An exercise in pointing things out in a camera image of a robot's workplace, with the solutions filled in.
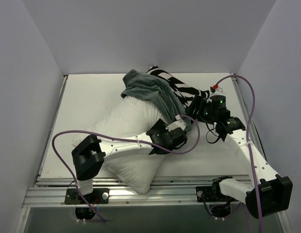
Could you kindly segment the white pillow insert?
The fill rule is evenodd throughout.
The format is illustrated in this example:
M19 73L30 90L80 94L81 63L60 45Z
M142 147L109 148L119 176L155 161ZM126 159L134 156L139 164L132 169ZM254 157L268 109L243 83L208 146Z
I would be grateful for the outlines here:
M140 135L145 139L146 132L159 119L164 117L152 102L125 97L87 131L132 140ZM103 165L107 170L136 193L144 195L149 191L164 155L151 153L152 147L139 140L109 142L104 138L100 147L106 153Z

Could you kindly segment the zebra and grey plush pillowcase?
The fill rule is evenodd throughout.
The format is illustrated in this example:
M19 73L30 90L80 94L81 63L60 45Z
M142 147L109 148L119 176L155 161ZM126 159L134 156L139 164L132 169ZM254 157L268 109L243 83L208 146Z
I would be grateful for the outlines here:
M158 66L152 66L146 73L135 69L123 77L125 90L121 97L130 96L150 101L170 124L176 115L185 115L194 97L210 97L209 90L191 87Z

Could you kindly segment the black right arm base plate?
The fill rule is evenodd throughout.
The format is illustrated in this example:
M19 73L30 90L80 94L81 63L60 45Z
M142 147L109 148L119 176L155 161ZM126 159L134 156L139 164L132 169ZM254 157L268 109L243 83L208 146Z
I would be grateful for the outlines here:
M229 201L235 202L236 201L231 197L224 196L222 194L216 194L211 186L196 186L195 192L196 192L197 202L229 202Z

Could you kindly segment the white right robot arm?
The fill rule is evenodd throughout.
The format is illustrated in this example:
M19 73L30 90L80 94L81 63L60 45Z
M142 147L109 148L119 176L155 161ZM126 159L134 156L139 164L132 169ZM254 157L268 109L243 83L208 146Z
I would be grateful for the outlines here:
M251 141L248 128L227 109L224 95L208 99L195 96L186 113L199 122L214 126L217 138L231 148L251 180L247 185L231 176L213 179L210 190L214 199L237 200L245 204L256 219L289 208L292 181L288 176L282 177L265 160Z

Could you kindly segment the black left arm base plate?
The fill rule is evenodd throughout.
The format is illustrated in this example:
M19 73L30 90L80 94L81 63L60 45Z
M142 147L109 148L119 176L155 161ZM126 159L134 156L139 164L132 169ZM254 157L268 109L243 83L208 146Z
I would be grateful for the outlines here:
M84 195L84 198L89 204L107 204L109 202L109 191L108 188L94 188L92 193ZM64 204L85 204L85 201L79 195L76 188L70 188L66 191Z

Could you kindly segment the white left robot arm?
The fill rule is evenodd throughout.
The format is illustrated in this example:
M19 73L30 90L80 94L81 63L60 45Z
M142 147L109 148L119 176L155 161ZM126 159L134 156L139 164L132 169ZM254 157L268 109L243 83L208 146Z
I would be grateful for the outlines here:
M105 161L133 154L167 154L187 142L185 128L186 123L182 119L169 125L160 119L148 132L120 140L99 139L94 134L87 136L71 152L78 185L76 199L81 203L92 200L93 179Z

